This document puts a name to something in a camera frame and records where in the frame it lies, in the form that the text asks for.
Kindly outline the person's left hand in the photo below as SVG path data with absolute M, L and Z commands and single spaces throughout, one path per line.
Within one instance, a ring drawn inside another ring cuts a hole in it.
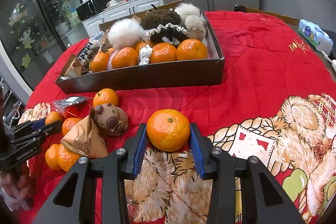
M 1 173 L 1 197 L 11 211 L 30 210 L 34 193 L 34 180 L 27 162 L 19 169 Z

